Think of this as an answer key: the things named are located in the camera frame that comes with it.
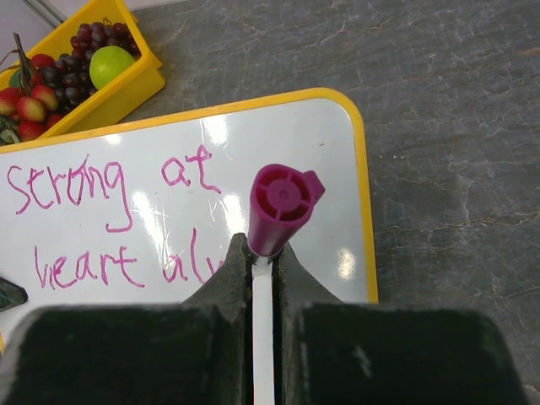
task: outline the strawberry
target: strawberry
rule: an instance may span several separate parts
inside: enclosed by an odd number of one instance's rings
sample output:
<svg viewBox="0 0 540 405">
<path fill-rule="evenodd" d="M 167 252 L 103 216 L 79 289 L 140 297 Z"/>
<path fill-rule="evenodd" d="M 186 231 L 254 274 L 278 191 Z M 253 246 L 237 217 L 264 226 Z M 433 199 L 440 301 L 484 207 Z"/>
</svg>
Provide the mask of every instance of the strawberry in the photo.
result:
<svg viewBox="0 0 540 405">
<path fill-rule="evenodd" d="M 41 78 L 41 73 L 34 74 L 32 73 L 32 84 L 34 86 L 39 86 L 40 84 L 43 84 L 43 79 Z"/>
<path fill-rule="evenodd" d="M 54 90 L 44 84 L 35 86 L 32 90 L 32 97 L 41 101 L 49 111 L 55 111 L 58 108 L 58 99 Z"/>
<path fill-rule="evenodd" d="M 63 118 L 62 114 L 53 113 L 49 115 L 49 118 L 47 118 L 47 129 L 55 125 L 57 122 L 59 122 Z"/>
<path fill-rule="evenodd" d="M 54 59 L 44 53 L 38 53 L 34 55 L 30 59 L 30 62 L 32 63 L 32 66 L 34 66 L 34 68 L 36 69 L 54 68 Z"/>
<path fill-rule="evenodd" d="M 17 112 L 17 102 L 21 95 L 21 90 L 14 87 L 0 91 L 0 115 L 11 116 Z"/>
<path fill-rule="evenodd" d="M 17 103 L 17 112 L 24 121 L 43 122 L 47 116 L 46 107 L 34 97 L 21 97 Z"/>
<path fill-rule="evenodd" d="M 19 125 L 19 138 L 21 141 L 33 141 L 47 130 L 46 126 L 37 122 L 21 122 Z"/>
</svg>

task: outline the yellow plastic tray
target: yellow plastic tray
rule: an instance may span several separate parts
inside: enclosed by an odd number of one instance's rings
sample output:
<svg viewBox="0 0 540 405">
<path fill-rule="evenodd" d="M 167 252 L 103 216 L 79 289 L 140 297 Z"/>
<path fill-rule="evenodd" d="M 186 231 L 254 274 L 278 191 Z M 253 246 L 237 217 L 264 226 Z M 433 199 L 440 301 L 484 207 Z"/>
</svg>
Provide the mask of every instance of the yellow plastic tray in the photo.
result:
<svg viewBox="0 0 540 405">
<path fill-rule="evenodd" d="M 90 0 L 75 15 L 52 31 L 44 40 L 34 46 L 27 56 L 45 53 L 58 59 L 62 53 L 71 53 L 70 39 L 77 34 L 82 23 L 109 19 L 113 24 L 126 23 L 133 39 L 141 51 L 141 58 L 103 89 L 88 98 L 83 104 L 62 118 L 40 138 L 55 137 L 64 133 L 85 131 L 107 127 L 118 123 L 124 116 L 139 107 L 144 101 L 163 89 L 165 81 L 159 73 L 161 62 L 150 51 L 137 27 L 137 20 L 129 12 L 122 0 Z M 0 89 L 9 86 L 13 70 L 0 74 Z"/>
</svg>

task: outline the yellow whiteboard frame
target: yellow whiteboard frame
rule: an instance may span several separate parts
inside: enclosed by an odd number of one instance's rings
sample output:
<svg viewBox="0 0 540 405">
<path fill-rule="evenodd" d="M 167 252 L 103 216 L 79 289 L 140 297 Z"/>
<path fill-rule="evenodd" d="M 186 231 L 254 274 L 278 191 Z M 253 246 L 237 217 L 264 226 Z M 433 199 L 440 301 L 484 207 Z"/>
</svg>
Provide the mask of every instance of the yellow whiteboard frame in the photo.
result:
<svg viewBox="0 0 540 405">
<path fill-rule="evenodd" d="M 294 103 L 295 101 L 303 101 L 310 99 L 329 99 L 339 104 L 348 114 L 353 123 L 354 144 L 356 147 L 356 170 L 358 177 L 358 185 L 360 191 L 362 223 L 364 224 L 364 254 L 365 254 L 365 271 L 366 284 L 368 291 L 368 301 L 371 304 L 379 302 L 379 294 L 377 290 L 377 274 L 375 269 L 375 244 L 373 240 L 373 224 L 371 221 L 371 203 L 370 203 L 370 183 L 368 177 L 368 159 L 365 145 L 364 121 L 360 115 L 360 111 L 356 105 L 345 94 L 339 93 L 333 89 L 314 88 L 293 91 L 290 93 L 269 95 L 252 100 L 237 101 L 234 103 L 216 105 L 214 107 L 202 108 L 200 110 L 185 111 L 168 116 L 157 116 L 141 121 L 126 122 L 111 127 L 91 129 L 83 132 L 70 133 L 61 137 L 36 139 L 32 142 L 17 143 L 15 145 L 2 146 L 0 154 L 17 152 L 20 150 L 41 148 L 44 146 L 58 145 L 59 143 L 67 143 L 80 141 L 89 138 L 101 137 L 112 133 L 129 132 L 137 129 L 149 127 L 158 127 L 174 122 L 183 122 L 204 118 L 207 116 L 217 116 L 220 114 L 229 114 L 232 112 L 254 110 L 256 108 L 268 107 L 271 105 Z M 3 350 L 3 340 L 0 334 L 0 351 Z"/>
</svg>

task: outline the black object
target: black object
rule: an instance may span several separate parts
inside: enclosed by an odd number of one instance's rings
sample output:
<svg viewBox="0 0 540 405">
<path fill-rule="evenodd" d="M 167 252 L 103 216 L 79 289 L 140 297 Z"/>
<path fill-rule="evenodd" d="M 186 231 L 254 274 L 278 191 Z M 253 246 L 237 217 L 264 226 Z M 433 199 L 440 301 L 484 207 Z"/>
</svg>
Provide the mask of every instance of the black object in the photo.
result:
<svg viewBox="0 0 540 405">
<path fill-rule="evenodd" d="M 30 315 L 0 361 L 4 404 L 252 404 L 244 235 L 181 305 Z M 278 405 L 526 404 L 503 338 L 468 310 L 346 305 L 297 261 L 273 264 Z"/>
<path fill-rule="evenodd" d="M 22 305 L 26 301 L 28 295 L 22 287 L 0 277 L 0 312 Z"/>
</svg>

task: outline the magenta marker cap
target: magenta marker cap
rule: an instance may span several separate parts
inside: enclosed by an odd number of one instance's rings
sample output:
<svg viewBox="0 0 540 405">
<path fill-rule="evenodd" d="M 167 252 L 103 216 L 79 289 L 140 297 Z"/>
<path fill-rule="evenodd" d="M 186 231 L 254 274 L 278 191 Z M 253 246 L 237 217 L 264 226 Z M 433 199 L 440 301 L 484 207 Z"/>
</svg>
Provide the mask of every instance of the magenta marker cap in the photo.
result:
<svg viewBox="0 0 540 405">
<path fill-rule="evenodd" d="M 312 170 L 300 173 L 283 165 L 259 170 L 250 195 L 250 249 L 260 257 L 279 253 L 310 219 L 324 192 Z"/>
</svg>

